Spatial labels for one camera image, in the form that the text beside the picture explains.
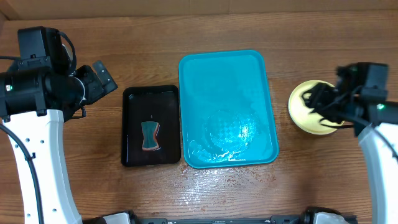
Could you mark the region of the green plate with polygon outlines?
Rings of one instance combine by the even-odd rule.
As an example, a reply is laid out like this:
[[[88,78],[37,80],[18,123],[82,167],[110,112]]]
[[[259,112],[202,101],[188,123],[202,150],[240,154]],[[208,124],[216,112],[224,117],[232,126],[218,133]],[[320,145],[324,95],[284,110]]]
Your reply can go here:
[[[329,120],[323,120],[322,116],[318,113],[311,113],[311,109],[305,106],[305,103],[301,95],[313,88],[317,83],[326,83],[333,87],[331,83],[321,80],[309,80],[299,84],[293,92],[290,94],[288,101],[289,115],[292,121],[302,130],[307,133],[315,135],[327,135],[335,132],[336,128],[330,128],[330,126],[342,126],[344,122],[332,123]]]

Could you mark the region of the green and orange sponge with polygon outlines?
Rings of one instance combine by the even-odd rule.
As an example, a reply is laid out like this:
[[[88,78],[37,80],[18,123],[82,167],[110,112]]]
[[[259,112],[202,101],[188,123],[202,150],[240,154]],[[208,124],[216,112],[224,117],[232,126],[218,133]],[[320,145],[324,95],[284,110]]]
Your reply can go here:
[[[159,126],[159,123],[155,121],[145,121],[141,123],[143,151],[156,151],[160,149],[159,143],[157,141]]]

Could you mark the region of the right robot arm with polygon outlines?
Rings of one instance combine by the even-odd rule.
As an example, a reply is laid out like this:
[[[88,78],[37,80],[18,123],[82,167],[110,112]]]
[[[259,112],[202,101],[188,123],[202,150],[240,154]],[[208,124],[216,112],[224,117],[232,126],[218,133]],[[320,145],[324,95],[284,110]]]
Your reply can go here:
[[[368,171],[373,223],[397,223],[397,103],[387,100],[389,67],[358,62],[336,70],[332,87],[318,82],[301,94],[312,113],[332,122],[349,122]]]

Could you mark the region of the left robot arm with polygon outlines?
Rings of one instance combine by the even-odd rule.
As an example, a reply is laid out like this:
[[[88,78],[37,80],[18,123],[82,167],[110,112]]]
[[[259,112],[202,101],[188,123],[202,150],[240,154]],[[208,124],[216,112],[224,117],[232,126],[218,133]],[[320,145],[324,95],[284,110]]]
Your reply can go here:
[[[20,29],[20,55],[1,74],[1,129],[17,164],[26,223],[81,223],[68,179],[63,125],[117,89],[102,62],[76,64],[67,35]]]

